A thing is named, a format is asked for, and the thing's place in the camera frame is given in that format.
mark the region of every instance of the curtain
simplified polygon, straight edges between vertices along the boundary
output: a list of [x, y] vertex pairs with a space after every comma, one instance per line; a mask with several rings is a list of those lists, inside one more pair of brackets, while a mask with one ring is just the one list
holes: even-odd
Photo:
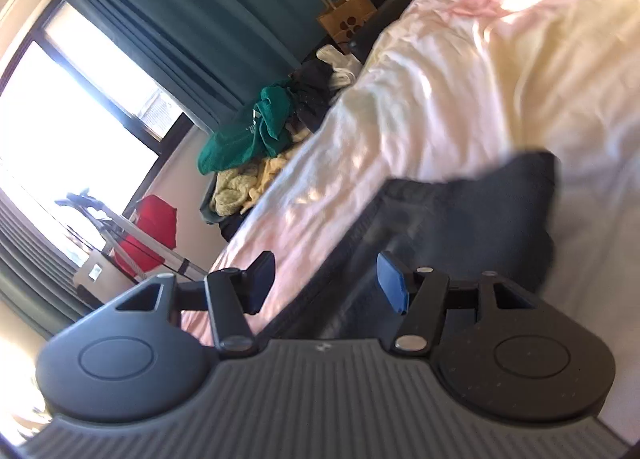
[[48, 339], [91, 312], [72, 285], [77, 270], [0, 190], [0, 301]]
[[324, 38], [320, 0], [66, 0], [206, 130], [233, 120]]

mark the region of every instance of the ribbed plastic surface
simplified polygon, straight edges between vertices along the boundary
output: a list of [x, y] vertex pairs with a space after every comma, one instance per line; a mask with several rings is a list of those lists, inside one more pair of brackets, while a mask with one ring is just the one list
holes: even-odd
[[429, 366], [377, 341], [273, 341], [224, 362], [178, 409], [129, 426], [57, 418], [22, 449], [46, 459], [621, 457], [594, 419], [550, 429], [485, 420]]

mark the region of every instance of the red object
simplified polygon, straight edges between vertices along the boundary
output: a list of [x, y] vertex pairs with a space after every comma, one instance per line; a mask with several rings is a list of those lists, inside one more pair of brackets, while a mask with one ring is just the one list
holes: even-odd
[[[165, 203], [156, 195], [149, 195], [138, 201], [136, 211], [138, 213], [138, 219], [135, 221], [137, 227], [167, 248], [175, 249], [175, 232], [178, 223], [176, 208]], [[127, 235], [120, 242], [120, 245], [145, 273], [164, 264], [164, 259], [160, 255], [151, 251], [133, 235]], [[126, 273], [135, 277], [135, 271], [117, 253], [115, 260]]]

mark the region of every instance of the paper bag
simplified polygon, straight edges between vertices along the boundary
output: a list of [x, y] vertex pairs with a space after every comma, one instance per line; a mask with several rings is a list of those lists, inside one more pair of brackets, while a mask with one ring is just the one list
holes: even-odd
[[322, 0], [326, 9], [318, 16], [318, 22], [338, 44], [342, 52], [349, 53], [349, 42], [376, 7], [370, 0]]

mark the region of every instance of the bed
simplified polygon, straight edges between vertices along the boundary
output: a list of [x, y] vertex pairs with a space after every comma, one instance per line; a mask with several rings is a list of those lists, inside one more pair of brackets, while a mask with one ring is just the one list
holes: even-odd
[[[300, 293], [388, 178], [474, 178], [522, 150], [559, 160], [541, 295], [612, 350], [601, 417], [640, 437], [639, 0], [414, 0], [357, 83], [214, 265], [265, 249], [258, 333]], [[182, 325], [210, 344], [207, 316]]]

